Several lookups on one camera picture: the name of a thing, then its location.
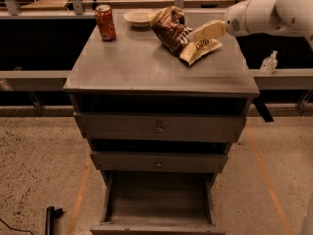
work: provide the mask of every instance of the gray cabinet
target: gray cabinet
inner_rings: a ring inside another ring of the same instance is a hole
[[[225,36],[220,50],[188,67],[123,13],[113,14],[116,41],[103,42],[95,28],[64,87],[107,186],[91,231],[225,234],[211,215],[210,188],[259,93],[245,59]],[[195,26],[221,17],[186,10]]]

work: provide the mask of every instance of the red can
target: red can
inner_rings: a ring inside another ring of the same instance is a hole
[[[99,5],[96,7],[96,22],[102,40],[112,41],[116,39],[113,13],[109,5]]]

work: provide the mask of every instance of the bowl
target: bowl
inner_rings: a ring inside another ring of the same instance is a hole
[[[153,10],[151,9],[134,9],[124,13],[124,18],[131,22],[133,27],[149,27],[150,22],[147,15]]]

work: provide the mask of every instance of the drawer handle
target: drawer handle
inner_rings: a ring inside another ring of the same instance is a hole
[[[156,164],[156,167],[157,168],[163,168],[163,164],[161,161],[158,161],[157,164]]]
[[[164,128],[163,128],[162,126],[158,126],[158,127],[156,128],[156,132],[157,132],[157,133],[163,133],[163,132],[164,132]]]

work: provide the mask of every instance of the crumpled snack bag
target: crumpled snack bag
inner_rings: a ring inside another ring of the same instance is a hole
[[[164,46],[174,56],[185,60],[189,65],[199,57],[222,46],[221,42],[208,39],[205,34],[198,34],[195,42],[190,41],[189,35],[193,30],[184,25],[184,11],[181,8],[166,7],[147,17],[152,31]]]

